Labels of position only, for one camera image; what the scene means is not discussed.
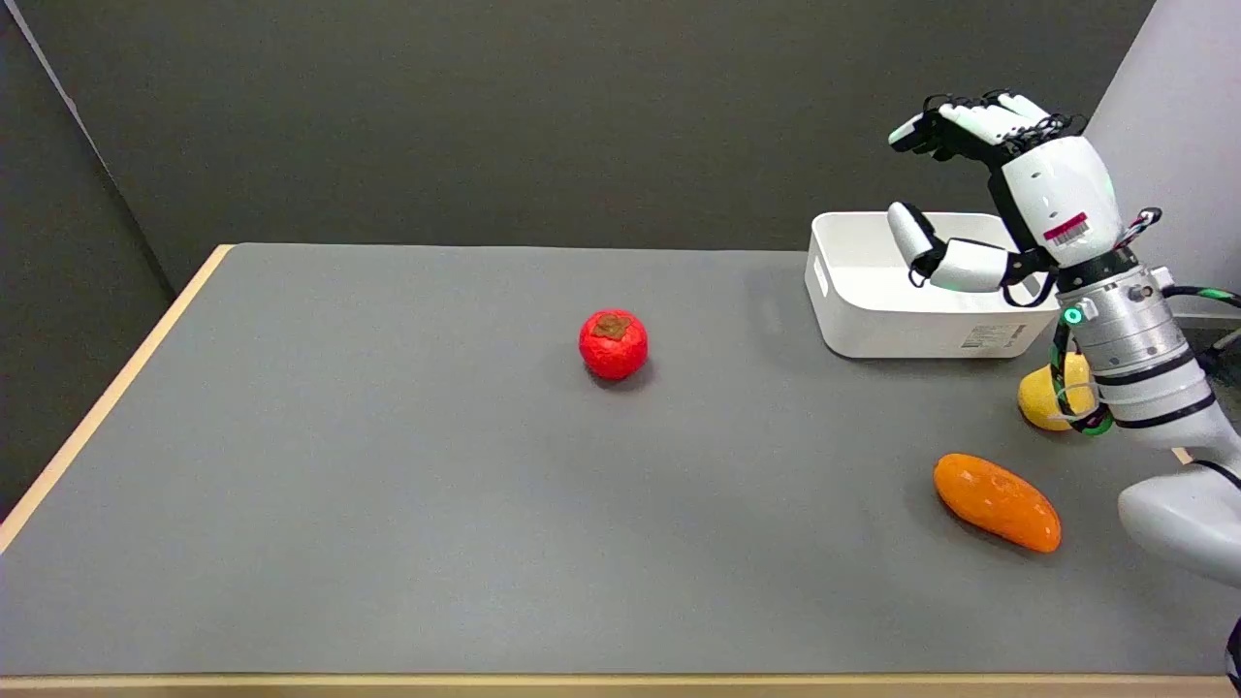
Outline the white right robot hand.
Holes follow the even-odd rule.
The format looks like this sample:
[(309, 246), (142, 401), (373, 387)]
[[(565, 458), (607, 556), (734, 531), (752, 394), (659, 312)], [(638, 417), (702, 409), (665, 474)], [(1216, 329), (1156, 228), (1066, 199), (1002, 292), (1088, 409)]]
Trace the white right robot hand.
[(1085, 138), (1085, 116), (1042, 111), (997, 89), (975, 98), (930, 96), (890, 133), (896, 153), (979, 161), (1011, 250), (975, 238), (939, 238), (927, 212), (894, 202), (887, 225), (911, 282), (962, 293), (1005, 292), (1045, 273), (1042, 296), (1134, 270), (1109, 171)]

